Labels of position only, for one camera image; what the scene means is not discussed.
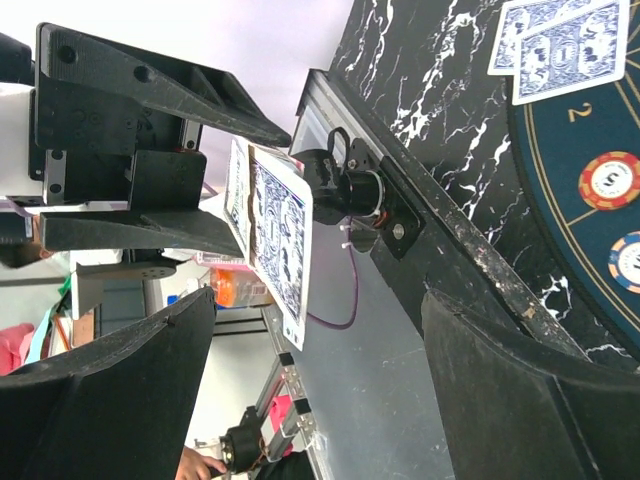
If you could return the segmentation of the person hand background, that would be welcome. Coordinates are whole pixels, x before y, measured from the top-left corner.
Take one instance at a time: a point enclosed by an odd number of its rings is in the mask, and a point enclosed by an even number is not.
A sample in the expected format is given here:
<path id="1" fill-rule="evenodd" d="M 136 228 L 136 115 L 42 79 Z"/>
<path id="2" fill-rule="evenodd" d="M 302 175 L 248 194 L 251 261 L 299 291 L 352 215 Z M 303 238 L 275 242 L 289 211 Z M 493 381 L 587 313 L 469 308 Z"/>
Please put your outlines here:
<path id="1" fill-rule="evenodd" d="M 178 468 L 175 474 L 176 480 L 211 480 L 213 471 L 224 474 L 227 471 L 225 464 L 211 456 L 205 456 L 187 446 L 183 447 Z"/>

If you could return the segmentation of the red chip stack bottom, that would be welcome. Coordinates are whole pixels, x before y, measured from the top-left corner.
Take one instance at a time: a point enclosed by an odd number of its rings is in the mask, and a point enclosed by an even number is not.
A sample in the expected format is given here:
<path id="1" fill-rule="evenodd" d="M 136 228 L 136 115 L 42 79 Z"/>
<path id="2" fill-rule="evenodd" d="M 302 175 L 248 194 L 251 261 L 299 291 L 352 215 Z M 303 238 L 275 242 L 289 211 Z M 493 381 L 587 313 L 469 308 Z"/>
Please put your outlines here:
<path id="1" fill-rule="evenodd" d="M 624 151 L 599 155 L 582 170 L 578 190 L 583 201 L 597 210 L 629 206 L 639 197 L 639 158 Z"/>

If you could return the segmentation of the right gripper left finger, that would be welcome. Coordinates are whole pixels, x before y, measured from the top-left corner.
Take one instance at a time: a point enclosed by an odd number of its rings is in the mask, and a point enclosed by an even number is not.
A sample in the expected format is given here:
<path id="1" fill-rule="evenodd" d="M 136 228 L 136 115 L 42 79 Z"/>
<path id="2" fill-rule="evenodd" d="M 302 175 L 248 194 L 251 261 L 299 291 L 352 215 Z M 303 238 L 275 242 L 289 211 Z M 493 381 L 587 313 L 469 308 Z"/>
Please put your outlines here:
<path id="1" fill-rule="evenodd" d="M 2 478 L 174 478 L 215 316 L 204 287 L 2 377 Z"/>

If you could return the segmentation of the dealt cards seat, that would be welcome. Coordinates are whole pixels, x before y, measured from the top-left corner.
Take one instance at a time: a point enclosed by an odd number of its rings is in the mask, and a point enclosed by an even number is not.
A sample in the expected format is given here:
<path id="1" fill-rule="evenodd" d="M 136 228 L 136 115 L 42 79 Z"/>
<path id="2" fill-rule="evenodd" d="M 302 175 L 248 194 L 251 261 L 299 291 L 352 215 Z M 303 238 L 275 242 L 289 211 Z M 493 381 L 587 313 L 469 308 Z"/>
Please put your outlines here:
<path id="1" fill-rule="evenodd" d="M 509 76 L 514 106 L 624 77 L 631 1 L 507 1 L 487 73 Z"/>

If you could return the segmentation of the blue backed playing cards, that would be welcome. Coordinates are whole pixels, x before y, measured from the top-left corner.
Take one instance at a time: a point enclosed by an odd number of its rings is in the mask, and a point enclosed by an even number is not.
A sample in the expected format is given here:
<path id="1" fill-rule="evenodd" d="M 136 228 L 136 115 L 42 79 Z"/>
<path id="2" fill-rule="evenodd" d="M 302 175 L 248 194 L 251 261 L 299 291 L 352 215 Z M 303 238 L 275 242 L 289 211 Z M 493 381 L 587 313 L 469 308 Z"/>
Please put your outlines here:
<path id="1" fill-rule="evenodd" d="M 282 313 L 283 335 L 301 351 L 311 267 L 311 188 L 281 152 L 251 144 L 248 153 L 250 264 Z"/>

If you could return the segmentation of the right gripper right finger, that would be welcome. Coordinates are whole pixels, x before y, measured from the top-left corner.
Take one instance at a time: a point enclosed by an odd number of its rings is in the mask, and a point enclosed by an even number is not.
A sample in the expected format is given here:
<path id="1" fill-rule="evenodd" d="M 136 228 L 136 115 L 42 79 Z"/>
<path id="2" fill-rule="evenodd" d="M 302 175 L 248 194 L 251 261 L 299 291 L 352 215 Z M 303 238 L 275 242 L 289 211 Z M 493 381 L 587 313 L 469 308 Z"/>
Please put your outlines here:
<path id="1" fill-rule="evenodd" d="M 456 478 L 638 478 L 638 375 L 558 352 L 438 290 L 421 315 Z"/>

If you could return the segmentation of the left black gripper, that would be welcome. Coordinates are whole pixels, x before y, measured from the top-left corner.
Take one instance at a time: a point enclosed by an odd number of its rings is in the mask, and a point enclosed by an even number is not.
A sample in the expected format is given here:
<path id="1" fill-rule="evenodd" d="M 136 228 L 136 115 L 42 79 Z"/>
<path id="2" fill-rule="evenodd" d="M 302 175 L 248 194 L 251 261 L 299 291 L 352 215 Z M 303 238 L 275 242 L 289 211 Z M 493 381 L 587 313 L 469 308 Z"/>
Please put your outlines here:
<path id="1" fill-rule="evenodd" d="M 207 164 L 197 149 L 201 125 L 273 147 L 289 146 L 291 136 L 230 72 L 48 22 L 37 26 L 36 35 L 38 84 L 48 80 L 95 92 L 29 94 L 29 173 L 42 185 L 43 204 L 188 210 L 45 212 L 43 246 L 190 249 L 240 257 L 228 224 L 193 210 Z"/>

